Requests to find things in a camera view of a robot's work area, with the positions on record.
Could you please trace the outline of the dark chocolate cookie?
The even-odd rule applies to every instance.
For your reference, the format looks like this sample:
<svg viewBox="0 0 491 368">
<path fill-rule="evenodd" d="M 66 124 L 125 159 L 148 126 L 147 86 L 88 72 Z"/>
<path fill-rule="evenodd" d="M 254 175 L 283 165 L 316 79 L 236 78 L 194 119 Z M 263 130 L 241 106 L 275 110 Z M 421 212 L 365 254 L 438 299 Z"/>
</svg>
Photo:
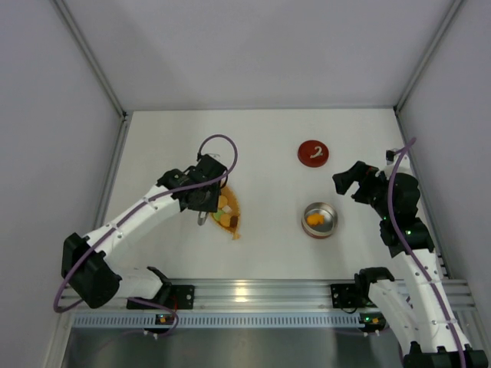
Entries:
<svg viewBox="0 0 491 368">
<path fill-rule="evenodd" d="M 231 227 L 237 226 L 238 221 L 239 221 L 239 217 L 238 216 L 232 216 L 231 219 L 230 219 L 230 226 Z"/>
</svg>

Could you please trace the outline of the orange snack piece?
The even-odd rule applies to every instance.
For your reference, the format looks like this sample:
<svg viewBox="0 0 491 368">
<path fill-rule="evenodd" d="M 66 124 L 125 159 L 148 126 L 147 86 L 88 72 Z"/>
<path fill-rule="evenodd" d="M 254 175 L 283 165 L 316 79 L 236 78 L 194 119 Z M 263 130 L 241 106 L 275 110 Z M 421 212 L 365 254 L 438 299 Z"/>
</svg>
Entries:
<svg viewBox="0 0 491 368">
<path fill-rule="evenodd" d="M 325 217 L 321 213 L 315 212 L 307 216 L 306 222 L 311 227 L 323 225 L 325 223 Z"/>
</svg>

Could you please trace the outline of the tan round sandwich cookie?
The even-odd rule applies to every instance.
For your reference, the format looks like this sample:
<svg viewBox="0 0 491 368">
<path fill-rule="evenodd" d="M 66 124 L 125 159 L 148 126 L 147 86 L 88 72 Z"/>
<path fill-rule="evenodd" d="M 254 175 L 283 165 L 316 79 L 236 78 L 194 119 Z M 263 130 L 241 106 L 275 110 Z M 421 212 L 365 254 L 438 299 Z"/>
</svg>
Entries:
<svg viewBox="0 0 491 368">
<path fill-rule="evenodd" d="M 218 207 L 221 209 L 221 208 L 225 207 L 226 205 L 228 205 L 228 199 L 224 195 L 221 195 L 219 197 Z"/>
</svg>

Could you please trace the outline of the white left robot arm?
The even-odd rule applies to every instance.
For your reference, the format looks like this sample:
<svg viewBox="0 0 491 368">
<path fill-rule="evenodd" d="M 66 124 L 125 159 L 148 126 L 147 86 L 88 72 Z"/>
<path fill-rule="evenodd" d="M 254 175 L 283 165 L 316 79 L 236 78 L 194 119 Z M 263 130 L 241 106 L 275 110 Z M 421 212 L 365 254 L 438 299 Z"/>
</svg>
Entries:
<svg viewBox="0 0 491 368">
<path fill-rule="evenodd" d="M 128 210 L 85 236 L 64 240 L 61 276 L 88 307 L 104 306 L 114 297 L 162 304 L 170 295 L 170 280 L 153 266 L 125 268 L 122 259 L 143 236 L 184 210 L 218 209 L 221 181 L 227 168 L 212 156 L 200 155 L 185 171 L 165 172 L 147 194 Z"/>
</svg>

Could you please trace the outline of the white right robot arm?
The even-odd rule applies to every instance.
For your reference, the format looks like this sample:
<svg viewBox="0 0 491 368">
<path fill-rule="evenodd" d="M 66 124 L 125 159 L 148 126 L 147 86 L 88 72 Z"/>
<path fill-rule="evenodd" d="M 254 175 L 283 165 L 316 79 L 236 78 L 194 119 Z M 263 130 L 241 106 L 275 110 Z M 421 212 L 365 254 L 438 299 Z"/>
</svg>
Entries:
<svg viewBox="0 0 491 368">
<path fill-rule="evenodd" d="M 443 287 L 443 274 L 428 228 L 418 217 L 419 183 L 405 172 L 379 170 L 358 161 L 333 176 L 337 194 L 353 183 L 355 202 L 380 216 L 380 234 L 408 291 L 403 297 L 392 273 L 365 268 L 354 276 L 361 298 L 374 304 L 393 331 L 405 367 L 487 367 L 486 353 L 472 347 Z"/>
</svg>

